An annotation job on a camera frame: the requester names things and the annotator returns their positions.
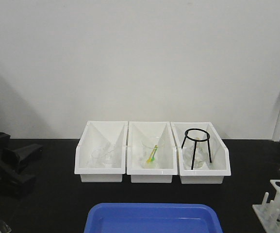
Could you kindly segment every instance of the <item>test tube rack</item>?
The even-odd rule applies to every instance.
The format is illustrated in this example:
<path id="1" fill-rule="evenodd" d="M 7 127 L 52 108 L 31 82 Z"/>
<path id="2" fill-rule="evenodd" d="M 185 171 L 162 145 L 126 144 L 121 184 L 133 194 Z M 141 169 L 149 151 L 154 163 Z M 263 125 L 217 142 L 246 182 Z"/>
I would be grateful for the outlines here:
<path id="1" fill-rule="evenodd" d="M 253 205 L 253 209 L 267 233 L 280 233 L 280 180 L 270 180 L 276 189 L 276 196 L 269 203 L 266 192 L 261 205 Z"/>

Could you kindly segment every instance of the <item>black table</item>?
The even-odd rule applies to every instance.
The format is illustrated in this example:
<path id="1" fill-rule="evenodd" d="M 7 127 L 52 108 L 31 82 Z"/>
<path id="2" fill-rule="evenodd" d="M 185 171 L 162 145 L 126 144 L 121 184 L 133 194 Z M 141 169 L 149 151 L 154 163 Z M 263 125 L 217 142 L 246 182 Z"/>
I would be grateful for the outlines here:
<path id="1" fill-rule="evenodd" d="M 224 140 L 230 151 L 231 176 L 222 184 L 81 183 L 74 175 L 78 140 L 12 139 L 11 149 L 32 143 L 44 146 L 42 158 L 24 173 L 35 174 L 28 196 L 0 197 L 0 219 L 15 233 L 82 233 L 87 214 L 101 202 L 202 203 L 212 207 L 224 233 L 264 233 L 252 204 L 260 204 L 265 191 L 275 196 L 270 179 L 280 179 L 280 144 L 269 140 Z"/>

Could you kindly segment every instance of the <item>black stand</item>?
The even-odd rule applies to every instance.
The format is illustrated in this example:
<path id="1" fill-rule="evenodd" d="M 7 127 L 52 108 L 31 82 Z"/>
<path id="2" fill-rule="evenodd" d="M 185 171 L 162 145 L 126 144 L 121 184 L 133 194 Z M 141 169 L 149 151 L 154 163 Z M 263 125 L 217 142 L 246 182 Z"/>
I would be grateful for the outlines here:
<path id="1" fill-rule="evenodd" d="M 202 139 L 202 140 L 195 139 L 195 138 L 191 138 L 191 137 L 188 136 L 188 133 L 189 133 L 190 131 L 201 131 L 201 132 L 204 132 L 204 133 L 207 135 L 207 138 Z M 187 138 L 188 138 L 189 140 L 192 140 L 192 141 L 195 142 L 195 144 L 194 144 L 194 152 L 193 152 L 193 160 L 192 160 L 192 167 L 191 167 L 191 170 L 194 169 L 194 162 L 195 162 L 195 154 L 196 154 L 197 142 L 208 142 L 209 159 L 210 159 L 210 163 L 212 163 L 212 159 L 211 159 L 211 150 L 210 150 L 210 141 L 209 141 L 209 139 L 210 139 L 210 134 L 209 134 L 207 131 L 205 131 L 205 130 L 197 129 L 197 128 L 192 128 L 192 129 L 186 130 L 186 131 L 185 131 L 185 138 L 184 138 L 184 140 L 183 140 L 181 149 L 183 149 L 184 143 L 185 143 L 185 141 L 186 141 Z"/>

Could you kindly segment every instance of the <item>storage bin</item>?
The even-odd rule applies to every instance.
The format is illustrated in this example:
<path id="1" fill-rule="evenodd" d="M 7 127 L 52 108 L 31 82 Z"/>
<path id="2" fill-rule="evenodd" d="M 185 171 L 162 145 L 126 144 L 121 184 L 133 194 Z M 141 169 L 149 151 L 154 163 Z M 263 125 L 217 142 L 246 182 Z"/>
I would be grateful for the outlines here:
<path id="1" fill-rule="evenodd" d="M 202 204 L 101 203 L 84 233 L 223 233 L 213 209 Z"/>
<path id="2" fill-rule="evenodd" d="M 179 165 L 179 175 L 182 184 L 189 183 L 222 183 L 224 176 L 231 175 L 231 167 L 229 162 L 229 151 L 222 139 L 217 134 L 215 128 L 210 122 L 171 122 L 171 128 L 174 134 L 175 143 L 177 146 L 177 156 Z M 209 150 L 207 142 L 198 143 L 205 154 L 205 161 L 200 168 L 189 168 L 186 160 L 189 154 L 192 156 L 194 141 L 186 139 L 183 149 L 181 148 L 185 138 L 185 131 L 192 128 L 205 130 L 210 135 L 210 151 L 212 163 L 209 161 Z M 193 131 L 193 137 L 200 140 L 205 139 L 206 134 L 201 131 Z"/>
<path id="3" fill-rule="evenodd" d="M 127 130 L 127 121 L 88 121 L 75 155 L 75 174 L 82 182 L 122 182 Z"/>
<path id="4" fill-rule="evenodd" d="M 127 174 L 132 183 L 172 182 L 178 170 L 169 122 L 129 122 Z"/>

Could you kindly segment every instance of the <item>white plastic bin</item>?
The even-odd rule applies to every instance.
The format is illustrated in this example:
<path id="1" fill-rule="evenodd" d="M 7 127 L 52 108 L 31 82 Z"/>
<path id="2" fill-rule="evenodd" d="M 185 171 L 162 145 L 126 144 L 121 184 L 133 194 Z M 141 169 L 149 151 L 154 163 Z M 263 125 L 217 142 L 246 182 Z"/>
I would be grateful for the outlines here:
<path id="1" fill-rule="evenodd" d="M 171 122 L 171 128 L 174 134 L 175 143 L 178 151 L 179 174 L 182 184 L 189 183 L 222 183 L 224 176 L 231 175 L 231 167 L 229 162 L 229 151 L 222 139 L 217 134 L 215 128 L 210 122 L 184 123 Z M 185 131 L 191 128 L 198 128 L 207 131 L 210 134 L 210 149 L 212 163 L 209 161 L 209 156 L 206 157 L 205 163 L 200 168 L 191 170 L 186 166 L 186 155 L 183 156 L 181 145 L 185 137 Z M 193 132 L 200 139 L 206 136 L 204 133 Z M 203 151 L 208 155 L 207 142 L 201 144 Z M 194 141 L 186 139 L 184 148 L 192 147 Z"/>
<path id="2" fill-rule="evenodd" d="M 127 121 L 89 121 L 76 147 L 82 182 L 122 182 L 126 173 Z"/>
<path id="3" fill-rule="evenodd" d="M 147 163 L 152 154 L 156 155 L 154 164 Z M 178 169 L 169 122 L 129 122 L 127 174 L 131 175 L 132 183 L 172 182 Z"/>

